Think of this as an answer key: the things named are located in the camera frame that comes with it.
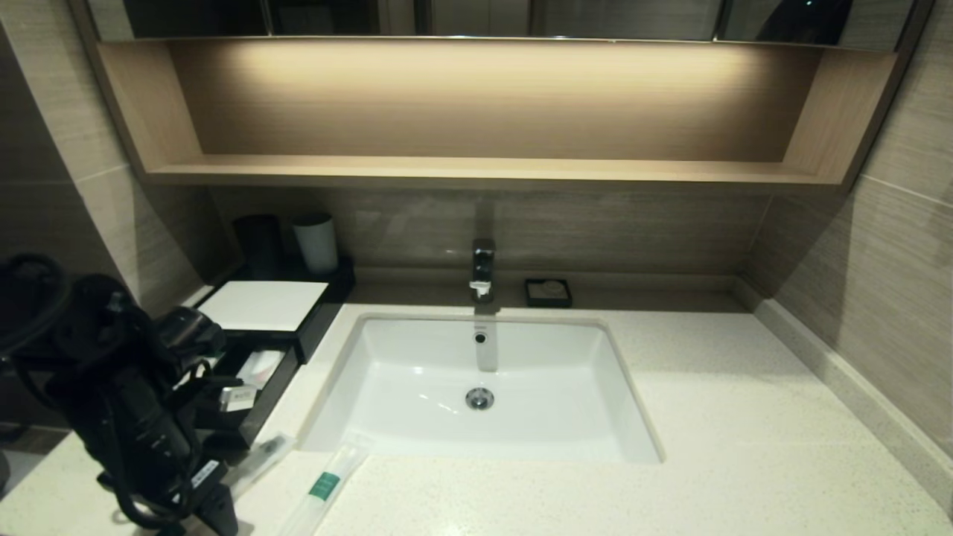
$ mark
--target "chrome faucet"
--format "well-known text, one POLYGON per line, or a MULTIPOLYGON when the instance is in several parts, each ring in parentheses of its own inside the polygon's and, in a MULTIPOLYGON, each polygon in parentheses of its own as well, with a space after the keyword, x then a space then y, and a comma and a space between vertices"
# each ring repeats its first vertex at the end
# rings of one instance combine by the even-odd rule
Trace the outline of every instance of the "chrome faucet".
POLYGON ((470 281, 476 303, 493 301, 493 257, 497 245, 489 238, 474 240, 474 272, 470 281))

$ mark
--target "sink drain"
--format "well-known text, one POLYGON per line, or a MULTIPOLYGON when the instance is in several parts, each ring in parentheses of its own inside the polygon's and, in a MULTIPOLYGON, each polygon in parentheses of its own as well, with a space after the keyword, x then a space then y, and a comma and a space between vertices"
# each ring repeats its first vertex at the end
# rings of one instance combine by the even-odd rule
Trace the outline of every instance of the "sink drain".
POLYGON ((490 392, 490 389, 484 389, 483 387, 477 387, 476 389, 470 389, 467 393, 467 405, 470 406, 470 409, 476 409, 483 411, 484 409, 490 409, 493 407, 494 396, 490 392))

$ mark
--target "sink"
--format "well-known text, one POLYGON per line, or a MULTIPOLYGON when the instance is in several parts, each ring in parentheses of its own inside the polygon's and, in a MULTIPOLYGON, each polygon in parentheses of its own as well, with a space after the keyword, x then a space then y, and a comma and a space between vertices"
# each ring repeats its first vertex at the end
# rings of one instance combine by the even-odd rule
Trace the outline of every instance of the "sink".
POLYGON ((333 451, 349 430, 375 454, 661 462, 597 324, 362 319, 299 448, 333 451))

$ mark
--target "countertop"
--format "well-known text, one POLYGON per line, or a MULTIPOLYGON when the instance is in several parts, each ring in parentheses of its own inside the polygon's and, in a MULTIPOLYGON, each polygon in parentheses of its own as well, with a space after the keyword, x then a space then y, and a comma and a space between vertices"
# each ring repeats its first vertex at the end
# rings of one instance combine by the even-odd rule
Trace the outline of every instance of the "countertop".
MULTIPOLYGON (((606 325, 655 428, 663 464, 372 456, 341 490, 318 534, 953 534, 913 477, 765 327, 726 295, 707 302, 717 306, 498 314, 606 325)), ((259 438, 297 435, 307 426, 362 315, 471 312, 345 305, 259 438)), ((254 526, 255 536, 276 534, 328 458, 292 452, 238 500, 238 518, 254 526)), ((113 496, 96 484, 99 471, 70 434, 0 502, 0 533, 148 534, 124 521, 113 496)))

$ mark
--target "white cup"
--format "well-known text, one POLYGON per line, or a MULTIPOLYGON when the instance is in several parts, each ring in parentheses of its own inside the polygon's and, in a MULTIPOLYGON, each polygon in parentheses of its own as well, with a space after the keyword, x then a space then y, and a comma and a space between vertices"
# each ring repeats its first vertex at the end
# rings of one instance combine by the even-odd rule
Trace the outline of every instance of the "white cup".
POLYGON ((292 218, 292 227, 309 272, 325 276, 337 270, 335 222, 331 215, 312 213, 296 216, 292 218))

